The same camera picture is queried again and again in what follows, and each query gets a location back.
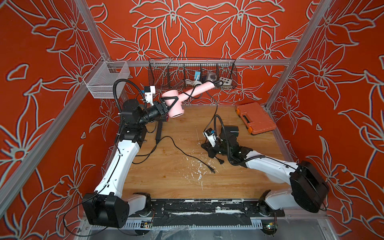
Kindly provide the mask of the dark green hair dryer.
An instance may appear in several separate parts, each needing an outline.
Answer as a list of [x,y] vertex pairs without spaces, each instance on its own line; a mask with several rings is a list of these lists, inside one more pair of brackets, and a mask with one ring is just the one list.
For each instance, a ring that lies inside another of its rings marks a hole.
[[234,136],[237,138],[239,136],[239,127],[237,126],[224,126],[222,127],[222,131],[224,132],[225,137]]

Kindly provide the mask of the pink hair dryer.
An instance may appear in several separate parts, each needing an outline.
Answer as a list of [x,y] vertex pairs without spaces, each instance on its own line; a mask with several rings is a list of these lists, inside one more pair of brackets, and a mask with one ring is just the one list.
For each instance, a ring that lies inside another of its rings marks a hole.
[[191,90],[182,92],[179,94],[177,90],[170,90],[162,94],[162,98],[165,100],[165,104],[169,107],[168,115],[170,118],[176,118],[184,114],[182,103],[188,99],[192,99],[197,95],[205,93],[213,89],[215,85],[211,82],[205,82],[202,85],[198,85]]

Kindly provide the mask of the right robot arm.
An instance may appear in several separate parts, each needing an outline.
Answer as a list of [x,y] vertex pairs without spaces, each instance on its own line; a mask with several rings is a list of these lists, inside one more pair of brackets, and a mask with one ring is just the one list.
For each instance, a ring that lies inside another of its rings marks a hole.
[[287,188],[279,191],[266,190],[259,197],[257,211],[262,216],[268,217],[280,209],[301,208],[310,213],[327,210],[325,200],[330,188],[310,162],[278,160],[240,146],[238,135],[223,124],[219,115],[215,114],[212,121],[213,128],[208,127],[203,132],[207,142],[202,144],[210,158],[223,155],[232,166],[257,170],[265,173],[272,182],[288,184]]

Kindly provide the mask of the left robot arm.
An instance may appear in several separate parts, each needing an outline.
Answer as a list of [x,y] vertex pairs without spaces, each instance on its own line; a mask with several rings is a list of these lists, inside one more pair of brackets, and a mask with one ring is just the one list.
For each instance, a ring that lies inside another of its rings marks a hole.
[[146,125],[166,115],[169,107],[165,102],[155,102],[154,86],[145,87],[139,94],[144,100],[130,99],[120,104],[117,86],[127,83],[137,90],[139,87],[128,79],[118,79],[113,85],[113,96],[120,115],[115,139],[116,152],[101,182],[93,193],[86,194],[80,202],[90,225],[107,228],[122,228],[129,216],[152,213],[151,196],[134,193],[128,200],[122,199],[124,182],[148,132]]

